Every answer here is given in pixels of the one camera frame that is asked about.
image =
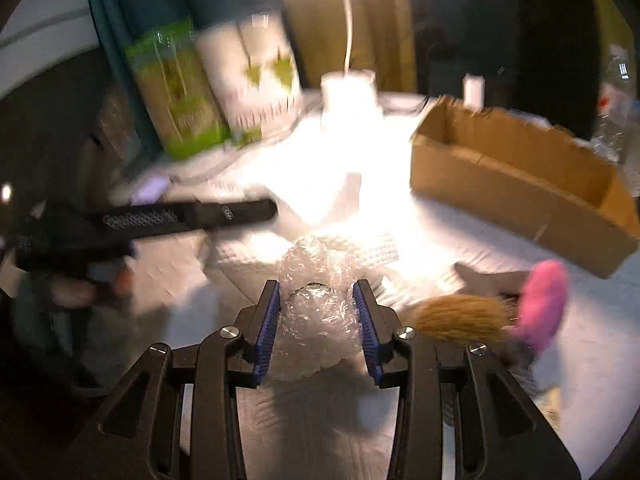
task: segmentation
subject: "bubble-wrapped object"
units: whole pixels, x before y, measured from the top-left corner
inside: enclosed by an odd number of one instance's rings
[[[303,238],[280,263],[282,309],[269,375],[292,381],[328,368],[361,351],[353,283],[354,258]]]

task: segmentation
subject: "pink brush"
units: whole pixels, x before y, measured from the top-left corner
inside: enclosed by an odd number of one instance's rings
[[[513,335],[540,355],[558,331],[568,297],[564,265],[546,260],[531,271],[520,291],[518,322]]]

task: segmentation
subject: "ribbed blue pad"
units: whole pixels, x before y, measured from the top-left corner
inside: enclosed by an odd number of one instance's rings
[[[276,341],[276,330],[278,328],[278,313],[280,312],[280,284],[277,283],[267,306],[267,313],[260,327],[258,342],[255,345],[255,365],[254,378],[257,384],[260,384],[262,378],[269,370],[269,360],[271,359],[271,350],[273,343]]]
[[[382,378],[382,366],[380,366],[380,359],[378,358],[378,336],[373,328],[373,323],[369,315],[369,309],[367,309],[364,303],[364,297],[360,290],[360,285],[357,283],[353,285],[353,299],[356,302],[358,311],[360,313],[360,323],[362,325],[362,352],[364,353],[364,359],[367,363],[367,370],[369,375],[373,378],[373,382],[378,386],[380,379]]]

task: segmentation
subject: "plastic bottle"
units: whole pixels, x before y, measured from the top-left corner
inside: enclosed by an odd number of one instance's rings
[[[633,106],[633,81],[628,73],[628,53],[612,44],[600,98],[598,117],[591,137],[593,151],[608,160],[624,164],[630,137],[628,121]]]

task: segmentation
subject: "brown cardboard box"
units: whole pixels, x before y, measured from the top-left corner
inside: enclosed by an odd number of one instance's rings
[[[556,126],[443,97],[414,133],[411,187],[551,249],[602,278],[638,248],[634,201],[614,166]]]

